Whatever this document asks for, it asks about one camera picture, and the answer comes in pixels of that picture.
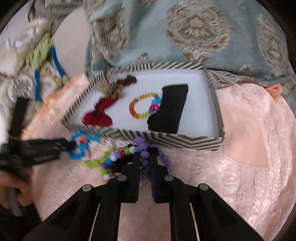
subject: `black sock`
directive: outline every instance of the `black sock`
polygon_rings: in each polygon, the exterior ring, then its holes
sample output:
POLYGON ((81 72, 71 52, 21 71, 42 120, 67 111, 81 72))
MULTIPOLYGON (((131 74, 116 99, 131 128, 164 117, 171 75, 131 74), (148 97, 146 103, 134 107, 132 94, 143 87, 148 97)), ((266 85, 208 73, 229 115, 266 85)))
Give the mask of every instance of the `black sock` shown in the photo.
POLYGON ((188 93, 188 85, 169 85, 163 87, 162 91, 159 111, 148 118, 148 129, 176 134, 188 93))

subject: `metal screw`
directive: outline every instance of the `metal screw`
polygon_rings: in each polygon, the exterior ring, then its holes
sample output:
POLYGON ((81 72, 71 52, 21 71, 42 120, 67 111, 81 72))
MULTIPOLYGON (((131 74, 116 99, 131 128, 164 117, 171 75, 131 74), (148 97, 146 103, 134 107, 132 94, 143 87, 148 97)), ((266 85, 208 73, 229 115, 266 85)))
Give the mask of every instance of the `metal screw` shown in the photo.
POLYGON ((172 180, 174 180, 174 177, 171 176, 171 175, 167 175, 167 176, 165 176, 165 180, 166 180, 167 182, 171 182, 172 180))
POLYGON ((91 185, 89 185, 89 184, 86 184, 86 185, 84 185, 83 187, 82 187, 82 191, 84 191, 84 192, 88 192, 88 191, 90 191, 92 189, 92 187, 91 187, 91 185))
POLYGON ((127 179, 127 177, 125 175, 120 175, 120 176, 117 177, 117 179, 120 182, 124 182, 127 179))
POLYGON ((207 184, 202 183, 202 184, 200 184, 200 189, 203 191, 206 191, 209 189, 209 186, 207 184))

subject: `pink blanket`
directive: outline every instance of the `pink blanket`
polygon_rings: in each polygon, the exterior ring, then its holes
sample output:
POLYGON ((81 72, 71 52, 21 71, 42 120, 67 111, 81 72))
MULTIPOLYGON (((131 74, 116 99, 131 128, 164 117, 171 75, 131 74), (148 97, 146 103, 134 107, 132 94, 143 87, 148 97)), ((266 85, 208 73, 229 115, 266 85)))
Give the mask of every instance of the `pink blanket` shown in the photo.
MULTIPOLYGON (((72 79, 48 98, 24 132, 24 139, 69 137, 63 113, 88 84, 72 79)), ((272 240, 296 202, 296 121, 286 101, 254 84, 217 90, 226 139, 218 151, 163 148, 173 175, 187 184, 207 183, 263 238, 272 240)), ((92 147, 100 156, 104 146, 92 147)), ((35 168, 34 201, 47 218, 84 184, 103 184, 98 169, 87 169, 63 154, 35 168)), ((136 204, 123 204, 119 241, 170 240, 167 204, 154 204, 149 183, 136 204)))

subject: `hand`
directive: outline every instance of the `hand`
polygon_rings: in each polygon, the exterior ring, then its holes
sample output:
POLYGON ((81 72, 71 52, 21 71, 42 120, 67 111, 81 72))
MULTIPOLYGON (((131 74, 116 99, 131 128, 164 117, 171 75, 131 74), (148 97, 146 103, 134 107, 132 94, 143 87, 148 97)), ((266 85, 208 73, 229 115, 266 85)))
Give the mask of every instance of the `hand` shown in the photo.
POLYGON ((28 206, 32 204, 32 186, 31 175, 33 170, 29 170, 29 178, 24 181, 11 173, 0 171, 0 206, 10 209, 9 202, 6 197, 6 188, 13 187, 18 188, 20 193, 17 197, 17 201, 22 206, 28 206))

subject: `red fabric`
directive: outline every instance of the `red fabric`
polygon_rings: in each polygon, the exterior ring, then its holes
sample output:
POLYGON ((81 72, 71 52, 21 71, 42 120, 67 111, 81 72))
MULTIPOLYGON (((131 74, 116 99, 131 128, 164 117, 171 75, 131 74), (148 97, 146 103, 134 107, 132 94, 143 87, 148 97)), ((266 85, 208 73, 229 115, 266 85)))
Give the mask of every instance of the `red fabric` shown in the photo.
POLYGON ((95 110, 87 113, 83 117, 82 123, 92 126, 110 126, 112 124, 112 119, 110 116, 105 114, 104 109, 113 105, 117 100, 117 98, 101 98, 99 103, 95 105, 95 110))

